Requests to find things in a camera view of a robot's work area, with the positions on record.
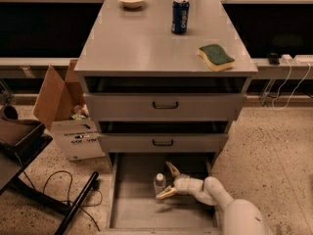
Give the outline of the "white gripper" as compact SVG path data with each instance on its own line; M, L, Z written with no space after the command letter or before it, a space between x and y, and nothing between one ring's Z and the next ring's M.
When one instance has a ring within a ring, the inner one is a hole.
M187 174L181 174L179 169L171 162L165 162L172 177L174 178L174 187L168 186L162 192L156 195L157 200L163 200L174 196L175 194L196 196L203 189L203 181L191 177Z

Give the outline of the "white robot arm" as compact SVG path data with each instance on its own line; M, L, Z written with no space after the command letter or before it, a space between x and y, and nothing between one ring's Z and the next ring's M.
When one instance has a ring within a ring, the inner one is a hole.
M261 211L250 201L234 199L217 178L197 179L181 173L171 162L165 164L173 177L173 185L158 193L157 199L190 195L205 205L218 205L224 213L224 235L274 235Z

